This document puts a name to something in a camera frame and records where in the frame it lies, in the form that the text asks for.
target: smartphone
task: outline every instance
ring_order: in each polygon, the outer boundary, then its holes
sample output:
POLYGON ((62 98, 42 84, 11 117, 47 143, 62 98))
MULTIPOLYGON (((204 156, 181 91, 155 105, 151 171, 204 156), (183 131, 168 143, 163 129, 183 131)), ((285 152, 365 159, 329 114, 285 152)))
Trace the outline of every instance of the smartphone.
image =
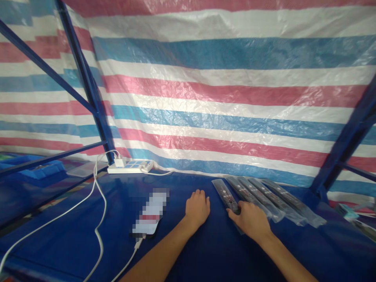
POLYGON ((137 219, 136 223, 132 226, 131 236, 133 238, 143 236, 151 238, 155 235, 159 222, 162 219, 167 200, 168 193, 154 192, 151 194, 146 205, 143 206, 139 219, 137 219))

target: forearm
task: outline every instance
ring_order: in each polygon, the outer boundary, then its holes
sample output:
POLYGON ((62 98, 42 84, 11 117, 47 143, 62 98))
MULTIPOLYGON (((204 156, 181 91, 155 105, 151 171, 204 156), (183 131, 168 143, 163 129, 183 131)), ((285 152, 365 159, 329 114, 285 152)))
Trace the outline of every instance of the forearm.
POLYGON ((189 238, 196 232, 186 218, 120 280, 163 282, 189 238))
POLYGON ((259 244, 288 282, 318 282, 274 234, 271 233, 259 244))

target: blue stripe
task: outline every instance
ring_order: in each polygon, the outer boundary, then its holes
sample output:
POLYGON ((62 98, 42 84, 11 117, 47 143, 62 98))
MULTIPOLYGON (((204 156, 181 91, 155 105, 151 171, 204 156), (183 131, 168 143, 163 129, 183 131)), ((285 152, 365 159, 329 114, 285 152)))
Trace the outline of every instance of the blue stripe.
POLYGON ((0 19, 11 25, 32 26, 32 17, 54 16, 53 0, 30 0, 30 3, 0 1, 0 19))
POLYGON ((361 145, 376 145, 376 127, 371 127, 361 145))
POLYGON ((34 17, 41 16, 55 16, 54 9, 56 9, 54 0, 29 0, 30 9, 34 17))
POLYGON ((309 187, 312 184, 313 177, 273 170, 269 168, 260 168, 246 164, 226 163, 219 161, 195 161, 188 159, 167 159, 154 154, 145 149, 129 149, 128 152, 134 159, 150 159, 156 161, 165 168, 176 168, 178 170, 194 170, 211 174, 231 174, 252 176, 256 178, 270 178, 273 181, 283 182, 299 187, 309 187))
MULTIPOLYGON (((98 86, 104 87, 99 69, 90 68, 98 86)), ((72 87, 82 88, 78 78, 78 71, 64 69, 61 75, 72 87)), ((0 77, 0 92, 32 92, 32 91, 63 91, 47 74, 34 74, 30 76, 9 76, 0 77)))
MULTIPOLYGON (((117 127, 111 126, 110 129, 114 138, 121 138, 117 127)), ((96 125, 16 123, 0 121, 0 130, 13 130, 47 134, 68 134, 80 136, 82 138, 99 136, 96 125)))
POLYGON ((330 188, 330 191, 355 193, 355 194, 376 197, 376 183, 336 180, 334 184, 332 185, 332 187, 330 188))
POLYGON ((181 42, 93 38, 98 60, 113 59, 192 69, 257 70, 375 65, 375 42, 376 36, 236 38, 181 42))
POLYGON ((0 19, 5 24, 32 26, 30 5, 12 1, 0 1, 0 19))
POLYGON ((115 119, 130 119, 142 123, 274 134, 325 141, 336 141, 343 128, 343 124, 337 123, 222 116, 122 105, 113 105, 112 111, 115 119))

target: charger plug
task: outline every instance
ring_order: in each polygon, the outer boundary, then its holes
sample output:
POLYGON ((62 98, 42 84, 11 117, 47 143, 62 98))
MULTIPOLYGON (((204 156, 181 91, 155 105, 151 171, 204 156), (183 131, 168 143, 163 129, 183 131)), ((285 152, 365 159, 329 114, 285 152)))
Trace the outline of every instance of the charger plug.
POLYGON ((127 161, 124 158, 114 159, 116 167, 125 167, 127 161))

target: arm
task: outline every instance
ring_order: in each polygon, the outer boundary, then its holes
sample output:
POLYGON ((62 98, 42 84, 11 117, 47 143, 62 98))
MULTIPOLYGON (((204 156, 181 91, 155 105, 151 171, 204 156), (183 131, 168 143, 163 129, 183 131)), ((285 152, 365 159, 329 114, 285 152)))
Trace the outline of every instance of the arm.
POLYGON ((196 190, 187 200, 185 216, 178 225, 152 248, 120 280, 163 282, 189 238, 206 221, 210 213, 209 197, 196 190))
POLYGON ((249 202, 239 201, 240 215, 227 209, 229 217, 260 245, 288 282, 318 282, 271 232, 265 213, 249 202))

